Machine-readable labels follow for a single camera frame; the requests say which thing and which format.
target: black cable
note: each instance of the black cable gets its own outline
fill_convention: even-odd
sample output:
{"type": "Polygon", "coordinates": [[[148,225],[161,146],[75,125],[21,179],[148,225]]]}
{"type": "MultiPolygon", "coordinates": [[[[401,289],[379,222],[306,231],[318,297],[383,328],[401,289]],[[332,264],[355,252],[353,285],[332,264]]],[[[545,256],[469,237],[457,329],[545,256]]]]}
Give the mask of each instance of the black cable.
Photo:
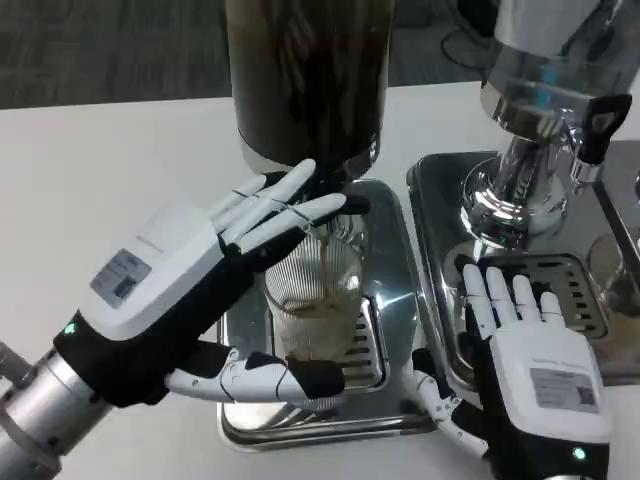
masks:
{"type": "MultiPolygon", "coordinates": [[[[470,31],[469,26],[465,23],[464,20],[462,20],[460,18],[460,16],[458,15],[458,11],[456,9],[456,7],[454,7],[451,4],[451,0],[444,0],[444,3],[447,5],[447,8],[449,9],[449,14],[451,15],[451,18],[453,20],[453,23],[456,24],[456,26],[466,35],[466,37],[471,40],[475,45],[477,45],[480,48],[483,48],[485,50],[489,50],[489,46],[487,45],[486,42],[482,42],[481,40],[479,40],[478,38],[476,38],[476,36],[473,34],[472,31],[470,31]]],[[[449,56],[443,52],[443,55],[447,58],[449,58],[449,56]]]]}
{"type": "Polygon", "coordinates": [[[447,52],[446,43],[458,33],[465,33],[465,32],[461,28],[456,28],[454,30],[451,30],[444,37],[442,37],[442,40],[440,41],[440,51],[442,52],[442,55],[444,55],[444,57],[447,60],[449,60],[451,63],[454,63],[454,64],[458,65],[459,67],[466,68],[467,70],[473,70],[474,72],[478,72],[480,74],[484,73],[485,70],[486,70],[486,66],[482,66],[482,65],[467,65],[466,63],[459,62],[458,60],[453,58],[451,56],[451,54],[449,54],[449,52],[447,52]]]}

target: metal robot arm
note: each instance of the metal robot arm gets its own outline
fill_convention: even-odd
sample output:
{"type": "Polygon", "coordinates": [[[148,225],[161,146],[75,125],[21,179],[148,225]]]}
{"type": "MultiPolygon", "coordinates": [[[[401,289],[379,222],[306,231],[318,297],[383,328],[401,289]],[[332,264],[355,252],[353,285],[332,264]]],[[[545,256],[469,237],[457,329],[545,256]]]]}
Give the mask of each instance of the metal robot arm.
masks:
{"type": "Polygon", "coordinates": [[[417,350],[418,393],[436,425],[486,458],[497,478],[605,480],[612,420],[586,338],[566,328],[553,293],[538,306],[526,277],[509,289],[495,267],[483,277],[467,264],[462,274],[482,410],[458,399],[429,352],[417,350]]]}
{"type": "Polygon", "coordinates": [[[53,478],[60,456],[112,407],[154,405],[169,391],[220,402],[303,402],[339,395],[337,364],[285,361],[199,340],[263,272],[339,213],[341,194],[295,204],[315,171],[260,176],[210,212],[167,206],[91,281],[85,301],[31,368],[0,349],[13,382],[0,409],[0,480],[53,478]]]}

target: green led light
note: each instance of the green led light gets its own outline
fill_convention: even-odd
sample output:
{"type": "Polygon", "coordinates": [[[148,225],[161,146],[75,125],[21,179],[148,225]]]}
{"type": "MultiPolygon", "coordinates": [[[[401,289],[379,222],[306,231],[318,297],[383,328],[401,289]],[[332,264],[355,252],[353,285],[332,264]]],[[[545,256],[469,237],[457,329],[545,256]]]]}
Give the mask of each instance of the green led light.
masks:
{"type": "Polygon", "coordinates": [[[71,335],[73,333],[76,333],[76,324],[75,323],[70,323],[69,325],[64,327],[64,334],[65,335],[71,335]]]}
{"type": "Polygon", "coordinates": [[[587,458],[587,453],[580,447],[576,447],[573,449],[573,456],[576,460],[584,460],[587,458]]]}

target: white robotic hand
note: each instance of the white robotic hand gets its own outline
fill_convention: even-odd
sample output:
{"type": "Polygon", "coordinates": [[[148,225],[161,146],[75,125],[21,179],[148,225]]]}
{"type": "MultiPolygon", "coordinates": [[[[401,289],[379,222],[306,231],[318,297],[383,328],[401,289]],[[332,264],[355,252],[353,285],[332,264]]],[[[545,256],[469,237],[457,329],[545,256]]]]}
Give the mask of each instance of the white robotic hand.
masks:
{"type": "Polygon", "coordinates": [[[169,390],[221,402],[305,402],[344,389],[332,362],[296,362],[199,341],[252,285],[335,215],[366,200],[329,194],[296,203],[315,172],[261,175],[209,212],[169,205],[123,245],[54,339],[60,356],[111,405],[155,404],[169,390]]]}
{"type": "Polygon", "coordinates": [[[611,415],[587,339],[565,326],[557,297],[536,302],[529,280],[464,266],[465,316],[482,411],[458,399],[426,350],[414,352],[415,379],[429,414],[498,478],[542,480],[607,475],[611,415]]]}

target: drip tray grate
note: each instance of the drip tray grate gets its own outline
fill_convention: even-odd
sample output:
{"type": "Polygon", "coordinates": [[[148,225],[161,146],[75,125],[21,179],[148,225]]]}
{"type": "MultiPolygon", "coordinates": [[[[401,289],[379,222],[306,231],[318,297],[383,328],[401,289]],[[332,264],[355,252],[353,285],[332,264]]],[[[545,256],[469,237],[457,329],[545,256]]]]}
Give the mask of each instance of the drip tray grate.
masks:
{"type": "Polygon", "coordinates": [[[373,303],[363,297],[351,348],[338,362],[346,382],[345,393],[364,393],[380,388],[385,381],[385,362],[384,342],[380,338],[373,303]]]}
{"type": "Polygon", "coordinates": [[[567,327],[588,338],[607,335],[607,322],[582,262],[570,254],[485,257],[479,265],[502,269],[507,280],[529,278],[534,294],[551,290],[558,297],[567,327]]]}

